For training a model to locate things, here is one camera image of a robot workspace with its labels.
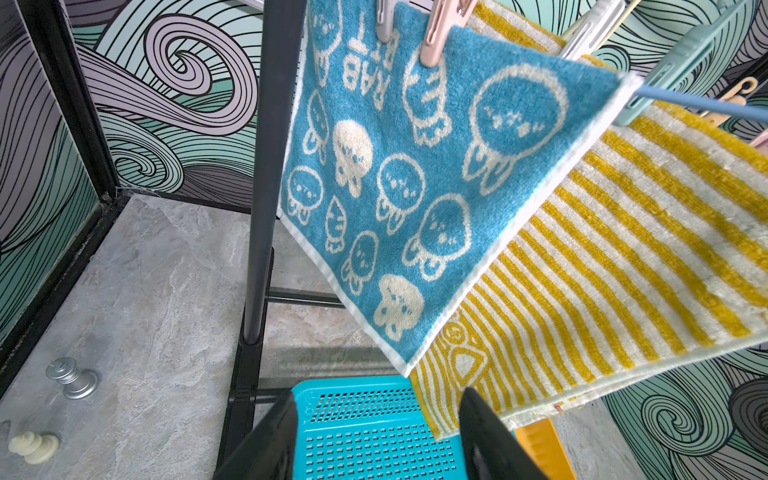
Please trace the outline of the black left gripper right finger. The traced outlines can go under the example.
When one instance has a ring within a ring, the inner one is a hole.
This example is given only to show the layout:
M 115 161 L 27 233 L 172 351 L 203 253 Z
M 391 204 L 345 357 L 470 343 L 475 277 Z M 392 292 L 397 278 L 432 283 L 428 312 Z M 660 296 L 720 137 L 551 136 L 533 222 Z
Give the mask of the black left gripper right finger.
M 547 479 L 472 387 L 462 394 L 459 425 L 468 479 Z

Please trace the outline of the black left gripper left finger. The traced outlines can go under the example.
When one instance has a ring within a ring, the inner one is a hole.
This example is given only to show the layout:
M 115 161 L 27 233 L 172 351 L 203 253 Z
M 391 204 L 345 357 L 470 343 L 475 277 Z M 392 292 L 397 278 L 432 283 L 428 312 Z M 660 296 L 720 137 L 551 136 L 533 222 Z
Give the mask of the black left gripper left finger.
M 214 479 L 292 479 L 298 433 L 293 393 L 282 393 L 215 471 Z

